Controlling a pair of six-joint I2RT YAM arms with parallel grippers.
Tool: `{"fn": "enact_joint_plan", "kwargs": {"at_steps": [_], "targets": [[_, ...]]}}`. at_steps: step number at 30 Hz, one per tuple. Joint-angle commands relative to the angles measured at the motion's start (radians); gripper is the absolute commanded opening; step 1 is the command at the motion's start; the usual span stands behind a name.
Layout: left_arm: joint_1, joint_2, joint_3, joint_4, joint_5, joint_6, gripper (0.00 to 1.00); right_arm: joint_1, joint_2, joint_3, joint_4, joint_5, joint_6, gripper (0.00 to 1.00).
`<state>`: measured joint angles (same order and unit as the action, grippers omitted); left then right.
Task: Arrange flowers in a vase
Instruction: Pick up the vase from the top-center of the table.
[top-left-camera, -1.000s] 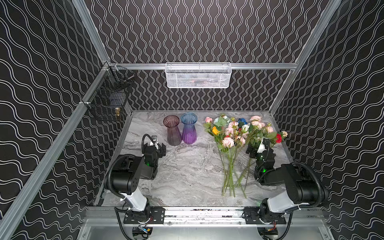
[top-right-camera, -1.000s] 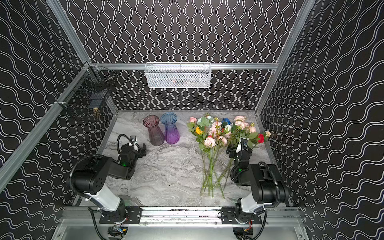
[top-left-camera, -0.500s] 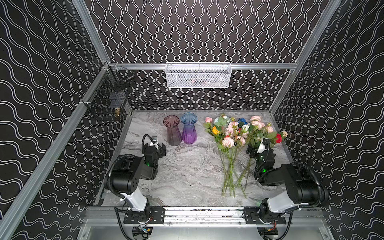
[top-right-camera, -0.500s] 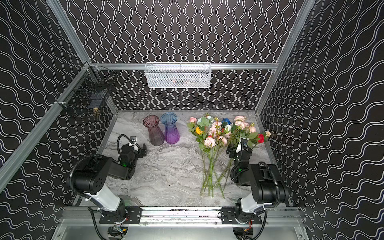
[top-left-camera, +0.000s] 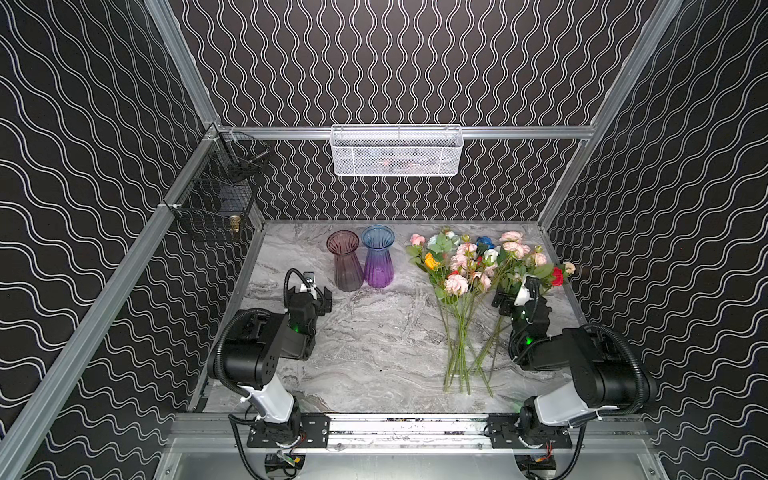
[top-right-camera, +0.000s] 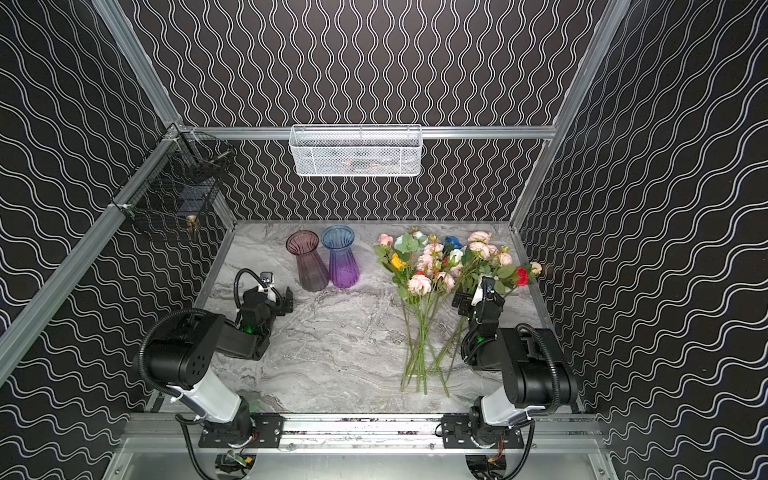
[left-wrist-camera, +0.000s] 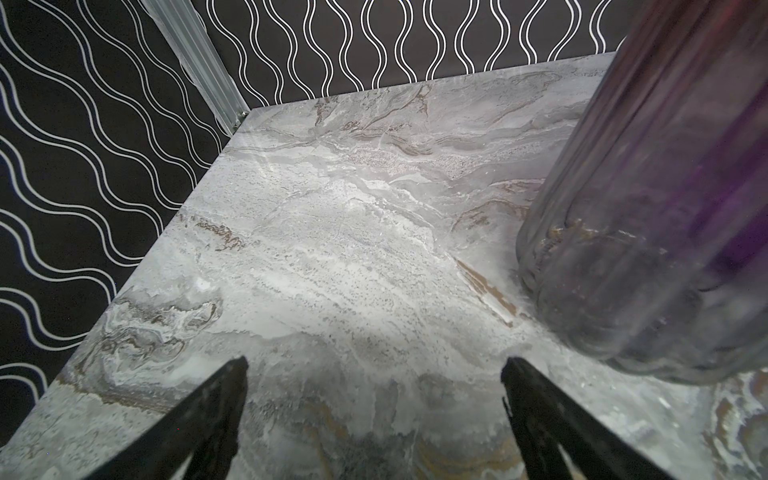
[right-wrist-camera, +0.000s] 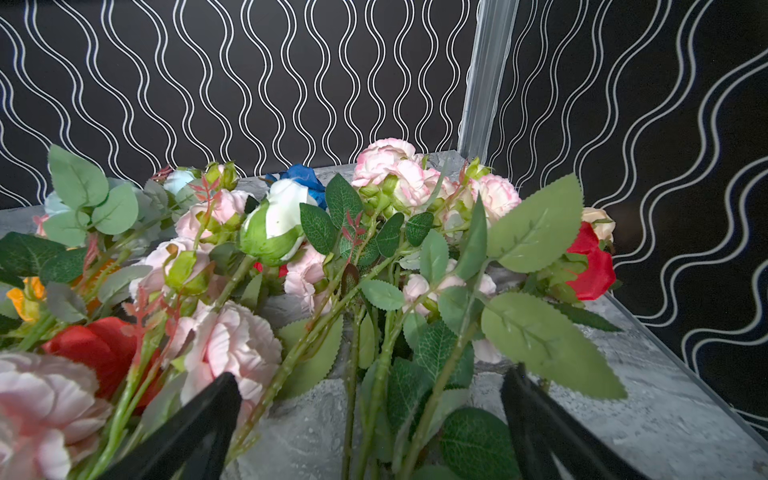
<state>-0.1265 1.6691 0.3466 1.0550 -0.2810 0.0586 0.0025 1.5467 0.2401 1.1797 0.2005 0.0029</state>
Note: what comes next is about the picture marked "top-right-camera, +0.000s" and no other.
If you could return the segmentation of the blue purple glass vase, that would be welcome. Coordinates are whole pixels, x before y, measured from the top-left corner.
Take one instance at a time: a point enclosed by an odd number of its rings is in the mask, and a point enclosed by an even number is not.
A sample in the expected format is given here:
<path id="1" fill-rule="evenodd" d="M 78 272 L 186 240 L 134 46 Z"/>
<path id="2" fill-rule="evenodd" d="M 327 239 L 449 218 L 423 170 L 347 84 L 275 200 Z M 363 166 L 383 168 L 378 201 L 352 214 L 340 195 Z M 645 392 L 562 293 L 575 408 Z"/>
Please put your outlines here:
<path id="1" fill-rule="evenodd" d="M 329 252 L 329 278 L 334 286 L 349 289 L 360 278 L 360 270 L 352 252 L 355 241 L 353 230 L 346 225 L 332 225 L 324 229 L 321 242 Z"/>

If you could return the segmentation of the yellow rose stem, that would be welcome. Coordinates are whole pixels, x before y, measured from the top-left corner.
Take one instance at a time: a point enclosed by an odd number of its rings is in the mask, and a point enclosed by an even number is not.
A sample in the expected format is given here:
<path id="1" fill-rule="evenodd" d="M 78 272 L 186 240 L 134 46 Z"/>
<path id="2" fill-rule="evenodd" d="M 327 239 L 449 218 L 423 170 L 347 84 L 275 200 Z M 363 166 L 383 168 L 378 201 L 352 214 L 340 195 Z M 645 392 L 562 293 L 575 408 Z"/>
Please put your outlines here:
<path id="1" fill-rule="evenodd" d="M 393 247 L 386 247 L 383 257 L 383 265 L 391 272 L 392 281 L 396 286 L 400 299 L 401 310 L 405 322 L 406 332 L 406 359 L 400 382 L 400 387 L 405 390 L 413 378 L 414 361 L 416 359 L 416 334 L 414 333 L 415 312 L 418 302 L 414 294 L 409 290 L 411 270 L 409 264 L 404 261 Z"/>

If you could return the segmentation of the white flower stem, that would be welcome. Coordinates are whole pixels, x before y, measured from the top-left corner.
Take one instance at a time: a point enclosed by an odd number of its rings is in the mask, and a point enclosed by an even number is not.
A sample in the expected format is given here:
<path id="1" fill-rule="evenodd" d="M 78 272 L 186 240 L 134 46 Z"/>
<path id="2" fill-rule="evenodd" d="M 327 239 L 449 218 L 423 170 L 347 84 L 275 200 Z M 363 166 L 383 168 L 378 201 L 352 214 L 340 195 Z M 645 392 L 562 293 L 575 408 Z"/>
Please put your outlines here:
<path id="1" fill-rule="evenodd" d="M 424 382 L 425 376 L 425 349 L 426 349 L 426 310 L 428 291 L 424 281 L 421 279 L 425 275 L 420 266 L 418 258 L 423 253 L 426 237 L 417 230 L 412 230 L 399 236 L 396 239 L 396 248 L 403 253 L 408 253 L 410 260 L 409 268 L 411 270 L 410 280 L 408 282 L 409 290 L 417 299 L 418 306 L 415 312 L 414 333 L 416 334 L 416 359 L 414 361 L 413 378 L 411 383 L 420 389 L 420 384 Z"/>

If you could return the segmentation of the pink rosebud stem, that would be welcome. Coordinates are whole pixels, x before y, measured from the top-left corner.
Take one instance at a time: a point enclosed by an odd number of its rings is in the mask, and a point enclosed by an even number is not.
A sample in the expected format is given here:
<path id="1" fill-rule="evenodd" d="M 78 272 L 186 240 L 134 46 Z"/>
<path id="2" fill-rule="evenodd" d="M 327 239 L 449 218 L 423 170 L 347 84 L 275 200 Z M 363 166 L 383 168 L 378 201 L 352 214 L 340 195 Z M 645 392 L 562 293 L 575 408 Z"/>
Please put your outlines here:
<path id="1" fill-rule="evenodd" d="M 407 289 L 410 272 L 408 263 L 410 260 L 409 254 L 398 250 L 396 248 L 395 238 L 390 235 L 381 234 L 378 243 L 379 245 L 375 248 L 375 252 L 379 257 L 379 262 L 392 274 L 392 281 L 396 285 L 397 294 L 400 299 L 403 319 L 405 322 L 407 345 L 406 359 L 410 361 L 413 354 L 413 337 L 410 317 L 407 312 L 410 299 L 410 293 Z"/>

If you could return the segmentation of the pink peony spray stem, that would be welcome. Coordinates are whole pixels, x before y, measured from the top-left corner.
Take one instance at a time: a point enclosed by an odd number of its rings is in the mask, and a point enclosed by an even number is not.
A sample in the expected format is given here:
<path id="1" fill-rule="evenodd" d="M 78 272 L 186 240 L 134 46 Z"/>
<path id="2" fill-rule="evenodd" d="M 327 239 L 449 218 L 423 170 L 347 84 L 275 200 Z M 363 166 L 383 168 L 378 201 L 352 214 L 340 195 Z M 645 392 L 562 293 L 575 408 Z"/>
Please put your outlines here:
<path id="1" fill-rule="evenodd" d="M 452 291 L 448 294 L 449 296 L 456 287 L 456 272 L 461 270 L 462 256 L 463 252 L 461 249 L 453 250 L 452 252 L 444 252 L 443 244 L 438 243 L 435 236 L 431 236 L 428 238 L 428 243 L 424 246 L 423 253 L 418 260 L 420 266 L 423 268 L 423 272 L 428 276 L 436 276 L 438 273 L 442 272 L 446 272 L 451 276 L 454 286 Z"/>

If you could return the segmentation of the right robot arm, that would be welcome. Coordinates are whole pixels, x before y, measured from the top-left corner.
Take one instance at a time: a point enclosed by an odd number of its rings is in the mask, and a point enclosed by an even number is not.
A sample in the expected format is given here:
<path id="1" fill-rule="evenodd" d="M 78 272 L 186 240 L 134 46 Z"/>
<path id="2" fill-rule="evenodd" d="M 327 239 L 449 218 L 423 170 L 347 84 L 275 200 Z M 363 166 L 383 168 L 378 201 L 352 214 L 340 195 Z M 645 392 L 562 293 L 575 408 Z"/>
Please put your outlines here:
<path id="1" fill-rule="evenodd" d="M 451 306 L 468 320 L 463 362 L 475 371 L 501 374 L 501 386 L 475 400 L 468 425 L 449 433 L 460 447 L 512 442 L 525 422 L 576 402 L 577 380 L 552 330 L 524 323 L 502 327 L 504 299 L 492 285 L 472 295 L 456 293 Z"/>

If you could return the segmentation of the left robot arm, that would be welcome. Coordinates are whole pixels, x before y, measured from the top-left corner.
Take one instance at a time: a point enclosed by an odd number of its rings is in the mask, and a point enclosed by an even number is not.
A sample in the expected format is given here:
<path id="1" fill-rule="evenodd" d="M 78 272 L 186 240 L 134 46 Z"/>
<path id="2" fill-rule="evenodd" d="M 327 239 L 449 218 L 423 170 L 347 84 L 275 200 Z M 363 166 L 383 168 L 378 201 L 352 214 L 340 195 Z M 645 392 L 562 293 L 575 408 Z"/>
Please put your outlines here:
<path id="1" fill-rule="evenodd" d="M 184 426 L 199 424 L 201 448 L 276 448 L 285 419 L 256 414 L 248 401 L 225 386 L 210 364 L 216 353 L 258 361 L 270 345 L 277 317 L 293 311 L 290 289 L 252 288 L 239 300 L 234 321 L 199 308 L 172 312 L 142 340 L 136 365 L 153 389 L 182 402 L 194 414 Z"/>

